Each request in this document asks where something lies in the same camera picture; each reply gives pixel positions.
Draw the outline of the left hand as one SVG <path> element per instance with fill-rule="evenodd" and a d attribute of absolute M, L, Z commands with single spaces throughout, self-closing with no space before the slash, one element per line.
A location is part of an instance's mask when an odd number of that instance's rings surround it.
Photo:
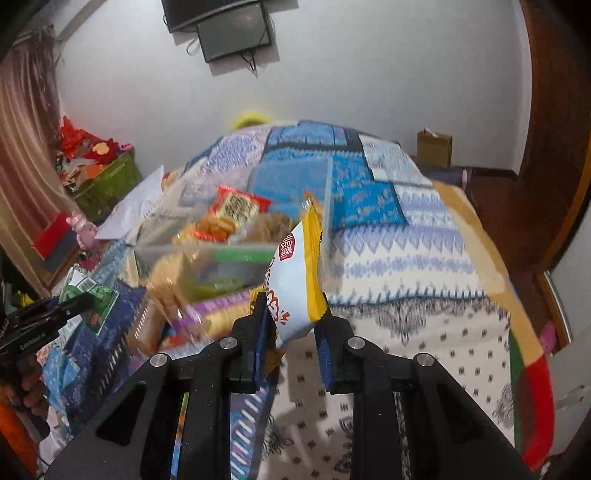
<path fill-rule="evenodd" d="M 22 389 L 25 392 L 24 396 L 19 396 L 10 384 L 1 381 L 1 404 L 9 407 L 16 407 L 22 404 L 34 415 L 46 419 L 48 402 L 45 398 L 45 385 L 42 381 L 41 373 L 40 365 L 35 363 L 31 373 L 22 379 Z"/>

